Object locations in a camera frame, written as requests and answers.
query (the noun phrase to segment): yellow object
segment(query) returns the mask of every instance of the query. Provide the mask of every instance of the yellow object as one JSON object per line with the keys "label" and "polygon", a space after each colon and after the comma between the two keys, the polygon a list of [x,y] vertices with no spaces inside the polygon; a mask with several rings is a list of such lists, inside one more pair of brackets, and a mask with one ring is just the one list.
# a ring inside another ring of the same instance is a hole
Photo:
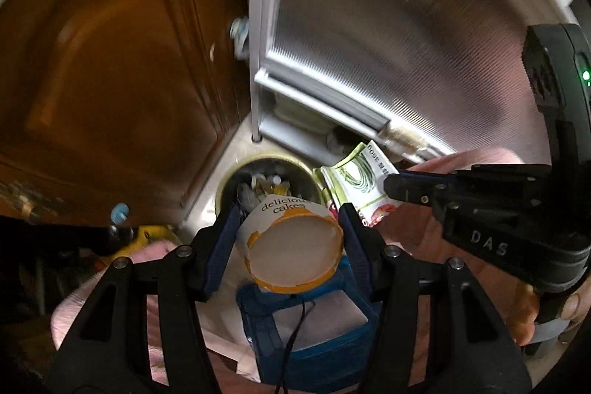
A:
{"label": "yellow object", "polygon": [[287,181],[282,182],[279,186],[274,186],[273,194],[277,195],[291,195],[289,192],[290,190],[290,183]]}
{"label": "yellow object", "polygon": [[120,249],[112,256],[103,257],[104,263],[108,266],[111,261],[117,257],[126,256],[136,252],[148,244],[152,244],[157,241],[168,240],[176,245],[180,245],[181,242],[176,237],[176,234],[172,231],[173,226],[139,226],[138,234],[131,244]]}

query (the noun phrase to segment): pink cloth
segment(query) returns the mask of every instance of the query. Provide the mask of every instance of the pink cloth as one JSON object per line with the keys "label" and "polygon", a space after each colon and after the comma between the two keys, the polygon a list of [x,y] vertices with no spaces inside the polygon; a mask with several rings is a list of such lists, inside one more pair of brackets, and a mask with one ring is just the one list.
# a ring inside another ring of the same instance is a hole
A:
{"label": "pink cloth", "polygon": [[[159,259],[174,250],[176,245],[170,241],[160,241],[149,244],[143,249],[132,253],[129,257],[134,263],[147,260]],[[105,271],[101,271],[86,281],[80,288],[75,290],[55,309],[51,315],[51,337],[55,348],[59,349],[66,337],[72,322],[82,309],[88,296],[95,288]],[[147,325],[148,325],[148,354],[150,356],[150,368],[152,379],[168,384],[166,369],[164,368],[164,355],[162,343],[160,342],[160,323],[158,321],[158,296],[147,296]]]}
{"label": "pink cloth", "polygon": [[[477,149],[461,154],[454,154],[443,158],[433,159],[413,168],[414,171],[436,172],[446,174],[456,169],[466,169],[473,164],[520,164],[521,160],[506,149]],[[484,261],[471,256],[461,249],[452,246],[441,238],[441,225],[431,215],[431,209],[405,204],[398,207],[378,226],[378,230],[391,242],[399,242],[404,249],[411,252],[416,258],[443,262],[448,257],[462,256],[471,271],[477,275],[487,294],[503,316],[509,314],[513,301],[513,294],[517,280],[499,269],[486,264]],[[131,254],[134,263],[153,260],[164,257],[175,249],[175,245],[169,241],[161,241],[150,244],[144,249]],[[51,316],[51,335],[56,348],[59,348],[72,322],[82,305],[96,286],[103,272],[98,273],[88,280],[82,287],[68,296],[57,307]],[[148,296],[148,346],[150,365],[154,380],[167,384],[164,357],[160,342],[160,326],[158,322],[158,298]],[[422,316],[427,315],[426,306],[420,309]],[[421,371],[424,372],[424,364],[427,358],[428,324],[420,323],[417,333],[417,347],[415,351],[415,363],[411,381],[421,380]],[[273,391],[271,386],[256,384],[232,373],[217,357],[212,358],[218,382],[222,391],[235,393],[263,394]]]}

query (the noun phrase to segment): cabinet door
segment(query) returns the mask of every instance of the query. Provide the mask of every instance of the cabinet door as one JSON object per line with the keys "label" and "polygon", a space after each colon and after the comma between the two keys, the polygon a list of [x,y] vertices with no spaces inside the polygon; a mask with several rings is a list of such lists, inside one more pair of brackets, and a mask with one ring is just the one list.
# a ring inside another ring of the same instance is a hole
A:
{"label": "cabinet door", "polygon": [[247,114],[239,14],[235,0],[7,0],[0,214],[108,225],[125,202],[131,224],[180,222]]}

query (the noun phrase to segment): trash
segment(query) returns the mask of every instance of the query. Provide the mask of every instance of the trash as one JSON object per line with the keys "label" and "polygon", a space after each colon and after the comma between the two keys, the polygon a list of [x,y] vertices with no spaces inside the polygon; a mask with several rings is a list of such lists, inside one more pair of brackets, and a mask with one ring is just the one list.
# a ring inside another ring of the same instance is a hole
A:
{"label": "trash", "polygon": [[246,217],[271,194],[291,195],[289,181],[282,182],[277,174],[267,177],[263,174],[253,174],[250,177],[250,186],[246,182],[238,185],[236,200]]}
{"label": "trash", "polygon": [[231,169],[218,186],[215,199],[215,211],[236,203],[236,192],[241,182],[250,185],[253,174],[268,177],[279,176],[281,182],[290,183],[289,195],[301,199],[322,203],[320,188],[312,175],[311,169],[300,159],[285,153],[263,154],[255,156]]}
{"label": "trash", "polygon": [[236,243],[260,287],[293,294],[315,288],[335,273],[343,232],[326,207],[273,194],[242,223]]}
{"label": "trash", "polygon": [[280,184],[276,184],[273,189],[273,194],[291,195],[291,187],[290,187],[289,181],[284,181]]}
{"label": "trash", "polygon": [[400,205],[383,191],[383,180],[397,173],[374,141],[360,143],[335,166],[314,170],[317,182],[323,187],[323,199],[333,215],[345,202],[351,202],[363,224],[370,227]]}
{"label": "trash", "polygon": [[240,209],[246,214],[250,214],[259,205],[258,197],[245,182],[238,184],[236,199]]}

